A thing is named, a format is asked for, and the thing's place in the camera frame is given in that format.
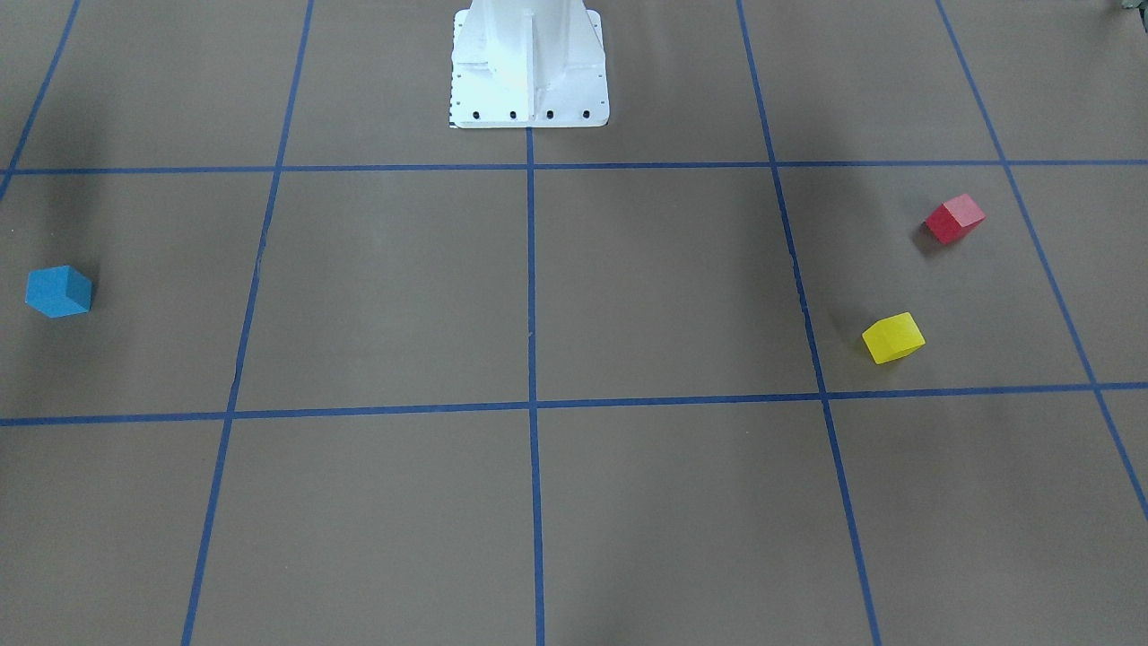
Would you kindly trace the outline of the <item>yellow wooden block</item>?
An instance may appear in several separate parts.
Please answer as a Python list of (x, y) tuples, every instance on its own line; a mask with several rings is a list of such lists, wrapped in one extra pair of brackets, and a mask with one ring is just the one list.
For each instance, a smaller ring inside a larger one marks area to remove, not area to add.
[(878, 365), (900, 360), (926, 344), (918, 322), (907, 311), (876, 320), (864, 329), (862, 338), (874, 364)]

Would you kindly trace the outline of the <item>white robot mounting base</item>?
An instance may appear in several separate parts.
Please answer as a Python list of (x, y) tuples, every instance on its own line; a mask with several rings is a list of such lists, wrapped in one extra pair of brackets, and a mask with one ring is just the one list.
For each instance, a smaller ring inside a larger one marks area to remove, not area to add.
[(603, 127), (610, 120), (599, 11), (582, 1), (473, 1), (453, 15), (448, 125)]

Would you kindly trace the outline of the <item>red wooden block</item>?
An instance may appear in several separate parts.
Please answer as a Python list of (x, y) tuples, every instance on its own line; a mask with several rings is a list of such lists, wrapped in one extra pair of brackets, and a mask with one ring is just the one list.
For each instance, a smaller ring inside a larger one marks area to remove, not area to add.
[(926, 217), (924, 228), (939, 244), (951, 246), (968, 236), (985, 218), (987, 215), (971, 195), (957, 195), (943, 201), (943, 204)]

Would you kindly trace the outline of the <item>blue wooden block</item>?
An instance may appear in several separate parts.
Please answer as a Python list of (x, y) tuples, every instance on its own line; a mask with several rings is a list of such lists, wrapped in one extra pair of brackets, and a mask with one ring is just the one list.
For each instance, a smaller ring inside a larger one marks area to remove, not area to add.
[(93, 283), (73, 266), (37, 268), (26, 278), (25, 303), (45, 318), (68, 318), (91, 311)]

